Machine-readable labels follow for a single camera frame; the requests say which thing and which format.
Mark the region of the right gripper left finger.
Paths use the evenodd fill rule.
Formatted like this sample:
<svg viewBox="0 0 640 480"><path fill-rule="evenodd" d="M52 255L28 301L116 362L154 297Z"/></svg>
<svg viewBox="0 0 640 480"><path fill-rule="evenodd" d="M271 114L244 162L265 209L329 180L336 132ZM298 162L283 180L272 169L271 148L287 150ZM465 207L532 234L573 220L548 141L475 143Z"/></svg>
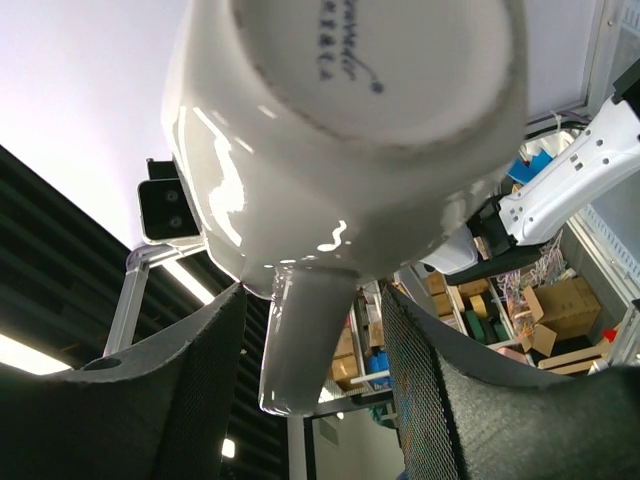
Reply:
<svg viewBox="0 0 640 480"><path fill-rule="evenodd" d="M247 298L240 285L120 352L38 376L1 369L5 479L215 479Z"/></svg>

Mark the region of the white faceted mug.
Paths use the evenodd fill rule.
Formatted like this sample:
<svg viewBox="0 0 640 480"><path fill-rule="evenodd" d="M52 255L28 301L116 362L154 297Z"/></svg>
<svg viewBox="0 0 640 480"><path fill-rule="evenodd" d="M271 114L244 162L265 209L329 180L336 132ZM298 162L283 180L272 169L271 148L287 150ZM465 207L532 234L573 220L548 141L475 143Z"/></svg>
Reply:
<svg viewBox="0 0 640 480"><path fill-rule="evenodd" d="M521 1L192 1L163 129L211 261L271 303L258 402L318 403L357 289L433 253L527 120Z"/></svg>

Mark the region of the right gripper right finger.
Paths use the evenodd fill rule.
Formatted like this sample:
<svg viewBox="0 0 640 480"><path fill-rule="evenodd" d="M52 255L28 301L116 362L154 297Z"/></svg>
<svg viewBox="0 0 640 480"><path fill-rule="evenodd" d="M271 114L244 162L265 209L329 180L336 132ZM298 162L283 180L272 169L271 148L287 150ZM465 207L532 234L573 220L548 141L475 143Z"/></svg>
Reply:
<svg viewBox="0 0 640 480"><path fill-rule="evenodd" d="M412 479L635 479L639 371L571 378L476 342L394 287L382 319Z"/></svg>

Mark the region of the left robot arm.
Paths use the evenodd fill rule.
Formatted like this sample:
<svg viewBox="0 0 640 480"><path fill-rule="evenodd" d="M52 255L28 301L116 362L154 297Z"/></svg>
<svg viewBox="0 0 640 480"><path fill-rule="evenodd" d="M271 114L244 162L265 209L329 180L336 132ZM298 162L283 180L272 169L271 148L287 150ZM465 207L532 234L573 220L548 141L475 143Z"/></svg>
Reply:
<svg viewBox="0 0 640 480"><path fill-rule="evenodd" d="M449 285L497 276L541 258L542 247L577 211L639 170L639 64L585 130L532 180L493 196L420 261Z"/></svg>

